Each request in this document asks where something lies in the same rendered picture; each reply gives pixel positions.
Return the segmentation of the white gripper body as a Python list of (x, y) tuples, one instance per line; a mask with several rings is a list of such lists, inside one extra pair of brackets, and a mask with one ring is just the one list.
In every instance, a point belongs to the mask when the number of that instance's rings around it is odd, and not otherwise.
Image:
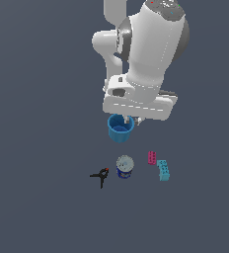
[(126, 75), (114, 75), (110, 81), (105, 81), (105, 98), (103, 111), (110, 114), (123, 115), (124, 117), (139, 117), (145, 119), (166, 120), (178, 100), (174, 92), (158, 90), (156, 87), (140, 86), (139, 93), (146, 94), (150, 102), (137, 102), (134, 99), (136, 89), (126, 81)]

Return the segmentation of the blue plastic cup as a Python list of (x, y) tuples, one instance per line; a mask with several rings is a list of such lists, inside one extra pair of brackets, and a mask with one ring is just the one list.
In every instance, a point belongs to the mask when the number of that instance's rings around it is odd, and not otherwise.
[(134, 128), (134, 120), (128, 116), (128, 122), (122, 115), (113, 114), (108, 119), (109, 137), (117, 143), (126, 142)]

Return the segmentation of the pink toy brick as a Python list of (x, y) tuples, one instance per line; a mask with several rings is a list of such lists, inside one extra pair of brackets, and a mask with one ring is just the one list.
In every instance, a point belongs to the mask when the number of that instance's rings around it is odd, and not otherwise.
[(148, 152), (148, 164), (149, 165), (155, 165), (157, 163), (157, 156), (154, 151)]

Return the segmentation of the blue tin can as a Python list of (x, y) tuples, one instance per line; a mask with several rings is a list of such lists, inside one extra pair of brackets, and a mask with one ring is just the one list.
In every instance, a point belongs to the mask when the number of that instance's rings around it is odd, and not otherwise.
[(121, 179), (127, 179), (131, 176), (134, 167), (133, 159), (127, 155), (122, 155), (116, 162), (116, 173)]

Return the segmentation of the cyan toy brick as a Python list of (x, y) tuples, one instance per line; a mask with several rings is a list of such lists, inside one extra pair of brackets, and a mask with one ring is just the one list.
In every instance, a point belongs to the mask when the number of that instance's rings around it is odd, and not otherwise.
[(157, 166), (160, 170), (160, 174), (159, 174), (160, 180), (161, 181), (168, 181), (170, 178), (170, 172), (169, 172), (167, 161), (166, 160), (158, 160)]

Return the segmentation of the black spring clamp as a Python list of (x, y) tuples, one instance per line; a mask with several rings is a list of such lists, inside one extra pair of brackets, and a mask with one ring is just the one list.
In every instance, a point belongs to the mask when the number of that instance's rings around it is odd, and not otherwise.
[(104, 168), (99, 173), (92, 174), (92, 177), (100, 178), (101, 179), (101, 184), (104, 184), (104, 180), (108, 177), (108, 175), (109, 175), (109, 169)]

